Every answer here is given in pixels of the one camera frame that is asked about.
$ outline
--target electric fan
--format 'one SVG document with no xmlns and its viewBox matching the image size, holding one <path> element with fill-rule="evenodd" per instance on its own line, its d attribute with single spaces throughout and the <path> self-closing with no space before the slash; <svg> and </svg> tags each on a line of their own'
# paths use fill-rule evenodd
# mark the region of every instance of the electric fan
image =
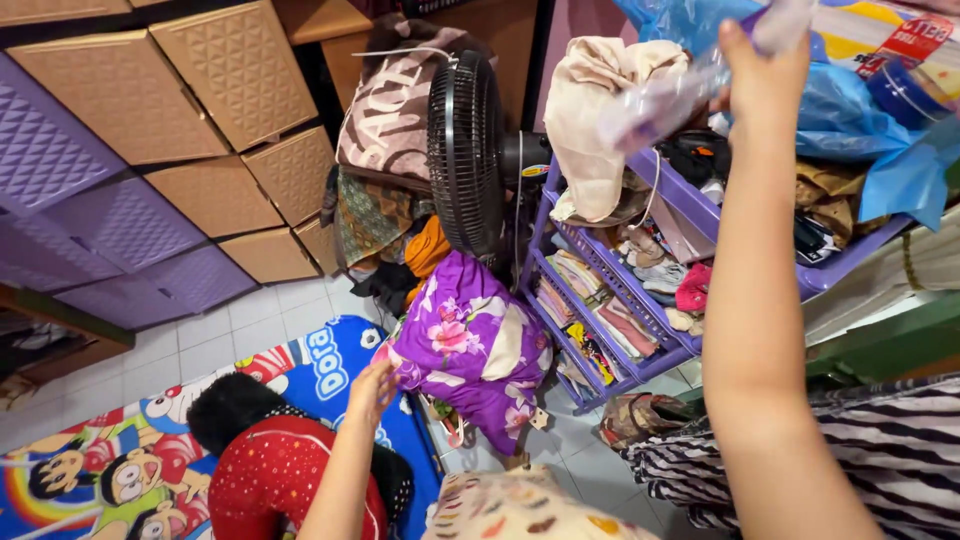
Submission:
<svg viewBox="0 0 960 540">
<path fill-rule="evenodd" d="M 545 179 L 549 163 L 544 135 L 504 135 L 496 76 L 482 54 L 467 50 L 437 69 L 427 105 L 427 166 L 453 249 L 480 259 L 496 254 L 505 188 L 518 191 L 521 174 L 524 180 Z"/>
</svg>

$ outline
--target fan power cord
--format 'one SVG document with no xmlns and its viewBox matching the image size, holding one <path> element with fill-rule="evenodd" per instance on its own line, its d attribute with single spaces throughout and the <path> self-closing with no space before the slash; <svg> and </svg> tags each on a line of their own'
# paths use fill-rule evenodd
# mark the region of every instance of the fan power cord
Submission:
<svg viewBox="0 0 960 540">
<path fill-rule="evenodd" d="M 452 61 L 453 56 L 450 53 L 446 52 L 443 49 L 437 49 L 434 47 L 411 47 L 409 49 L 394 49 L 393 51 L 376 51 L 374 53 L 353 53 L 352 57 L 385 57 L 387 55 L 398 55 L 400 53 L 413 53 L 416 51 L 425 51 L 428 53 L 437 53 L 444 55 L 447 61 Z"/>
<path fill-rule="evenodd" d="M 516 289 L 520 285 L 520 194 L 523 193 L 523 131 L 520 132 L 520 153 L 519 153 L 519 172 L 516 175 L 516 214 L 514 215 L 514 286 L 510 288 L 511 294 L 516 294 Z"/>
</svg>

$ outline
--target brown patterned blanket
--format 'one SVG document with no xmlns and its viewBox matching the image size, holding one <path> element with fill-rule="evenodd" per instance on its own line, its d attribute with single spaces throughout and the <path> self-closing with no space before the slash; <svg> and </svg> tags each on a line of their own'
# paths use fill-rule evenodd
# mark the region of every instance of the brown patterned blanket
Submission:
<svg viewBox="0 0 960 540">
<path fill-rule="evenodd" d="M 431 47 L 495 59 L 463 30 L 392 13 L 374 21 L 367 52 Z M 360 85 L 340 130 L 337 162 L 397 176 L 430 180 L 426 166 L 426 106 L 430 83 L 446 58 L 430 51 L 365 57 Z"/>
</svg>

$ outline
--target orange cloth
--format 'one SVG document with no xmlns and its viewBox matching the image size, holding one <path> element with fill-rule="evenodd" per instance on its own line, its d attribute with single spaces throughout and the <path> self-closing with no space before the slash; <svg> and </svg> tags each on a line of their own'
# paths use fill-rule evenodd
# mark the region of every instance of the orange cloth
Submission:
<svg viewBox="0 0 960 540">
<path fill-rule="evenodd" d="M 444 230 L 440 227 L 440 218 L 431 216 L 423 230 L 410 238 L 407 249 L 403 252 L 404 261 L 410 267 L 410 271 L 420 278 L 420 284 L 407 294 L 404 307 L 410 307 L 413 304 L 426 279 L 430 277 L 440 261 L 450 255 L 450 250 L 450 243 L 446 241 Z"/>
</svg>

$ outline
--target black fan guard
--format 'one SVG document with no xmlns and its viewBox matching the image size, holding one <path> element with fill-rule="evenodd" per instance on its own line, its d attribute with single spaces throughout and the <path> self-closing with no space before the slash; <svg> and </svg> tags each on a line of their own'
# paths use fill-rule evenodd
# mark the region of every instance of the black fan guard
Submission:
<svg viewBox="0 0 960 540">
<path fill-rule="evenodd" d="M 503 228 L 502 135 L 490 63 L 464 51 L 438 68 L 427 107 L 430 186 L 450 246 L 477 258 L 497 251 Z"/>
</svg>

